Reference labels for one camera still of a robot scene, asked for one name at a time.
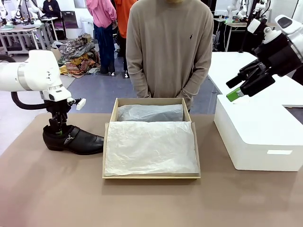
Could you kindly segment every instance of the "person in beige sweater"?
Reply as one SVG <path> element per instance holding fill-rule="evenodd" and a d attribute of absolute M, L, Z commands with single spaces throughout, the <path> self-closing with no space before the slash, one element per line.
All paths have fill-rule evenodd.
<path fill-rule="evenodd" d="M 211 64 L 210 9 L 200 0 L 139 0 L 127 27 L 126 60 L 137 96 L 181 97 L 190 109 Z"/>

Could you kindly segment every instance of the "pile of clothes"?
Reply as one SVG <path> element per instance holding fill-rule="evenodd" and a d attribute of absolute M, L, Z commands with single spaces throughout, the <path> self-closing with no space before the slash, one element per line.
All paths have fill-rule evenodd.
<path fill-rule="evenodd" d="M 85 74 L 99 71 L 100 57 L 94 49 L 95 44 L 87 33 L 80 35 L 73 41 L 66 42 L 59 47 L 62 54 L 58 60 L 60 73 L 81 78 Z"/>

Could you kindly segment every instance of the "gray floor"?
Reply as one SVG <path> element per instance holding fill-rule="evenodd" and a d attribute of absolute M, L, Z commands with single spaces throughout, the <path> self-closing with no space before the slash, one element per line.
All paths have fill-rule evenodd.
<path fill-rule="evenodd" d="M 27 56 L 16 56 L 17 61 L 24 61 Z M 111 113 L 117 97 L 136 97 L 130 79 L 123 78 L 122 60 L 116 60 L 116 76 L 86 75 L 80 79 L 61 76 L 65 87 L 71 91 L 73 97 L 86 98 L 86 105 L 76 111 L 73 107 L 70 113 Z M 194 99 L 191 114 L 206 114 L 211 97 L 213 84 L 206 79 L 199 94 Z M 38 92 L 19 92 L 20 100 L 29 103 L 41 103 Z M 27 111 L 19 109 L 12 102 L 10 93 L 0 91 L 0 155 L 10 143 L 28 126 L 28 124 L 45 110 Z M 303 109 L 288 109 L 303 123 Z"/>

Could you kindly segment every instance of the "orange fabric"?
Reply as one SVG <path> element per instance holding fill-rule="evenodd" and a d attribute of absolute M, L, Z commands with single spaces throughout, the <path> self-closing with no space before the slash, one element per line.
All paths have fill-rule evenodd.
<path fill-rule="evenodd" d="M 115 0 L 120 35 L 126 39 L 129 10 L 137 0 Z"/>

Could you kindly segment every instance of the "shoe strap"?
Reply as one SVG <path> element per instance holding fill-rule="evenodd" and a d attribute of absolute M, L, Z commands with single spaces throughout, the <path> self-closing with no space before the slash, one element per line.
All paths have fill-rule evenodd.
<path fill-rule="evenodd" d="M 66 140 L 64 141 L 64 145 L 68 145 L 70 142 L 72 142 L 79 133 L 79 131 L 80 128 L 75 126 L 75 128 L 70 132 L 70 134 L 68 134 Z"/>

